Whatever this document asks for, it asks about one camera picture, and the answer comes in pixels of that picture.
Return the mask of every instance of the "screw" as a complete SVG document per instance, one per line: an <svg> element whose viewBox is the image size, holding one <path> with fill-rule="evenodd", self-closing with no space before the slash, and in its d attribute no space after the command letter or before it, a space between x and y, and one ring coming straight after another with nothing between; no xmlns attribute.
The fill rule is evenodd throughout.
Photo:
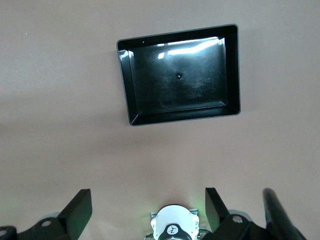
<svg viewBox="0 0 320 240"><path fill-rule="evenodd" d="M51 224L50 220L44 221L43 223L41 223L41 227L45 228L48 227Z"/></svg>
<svg viewBox="0 0 320 240"><path fill-rule="evenodd" d="M7 230L0 230L0 237L7 234Z"/></svg>
<svg viewBox="0 0 320 240"><path fill-rule="evenodd" d="M232 220L237 224L242 224L244 222L242 218L238 215L233 216Z"/></svg>

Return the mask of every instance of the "white device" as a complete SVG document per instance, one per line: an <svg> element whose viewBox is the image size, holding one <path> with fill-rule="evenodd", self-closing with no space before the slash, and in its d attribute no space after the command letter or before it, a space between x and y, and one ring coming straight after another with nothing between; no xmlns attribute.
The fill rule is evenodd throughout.
<svg viewBox="0 0 320 240"><path fill-rule="evenodd" d="M196 240L199 233L198 210L168 205L158 213L151 213L155 240Z"/></svg>

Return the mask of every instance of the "black tray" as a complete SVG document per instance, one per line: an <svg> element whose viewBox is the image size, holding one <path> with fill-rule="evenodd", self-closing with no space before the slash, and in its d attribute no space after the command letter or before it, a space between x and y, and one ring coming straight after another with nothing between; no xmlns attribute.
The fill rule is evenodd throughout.
<svg viewBox="0 0 320 240"><path fill-rule="evenodd" d="M235 24L117 42L131 125L240 113Z"/></svg>

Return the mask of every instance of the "smooth beige surface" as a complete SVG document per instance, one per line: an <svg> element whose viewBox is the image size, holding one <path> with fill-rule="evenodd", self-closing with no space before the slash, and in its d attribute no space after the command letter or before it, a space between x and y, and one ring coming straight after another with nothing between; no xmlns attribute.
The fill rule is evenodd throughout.
<svg viewBox="0 0 320 240"><path fill-rule="evenodd" d="M239 26L238 116L129 125L119 39ZM320 236L320 1L0 1L0 226L24 231L83 188L82 240L141 240L149 212L205 187L265 226L275 190Z"/></svg>

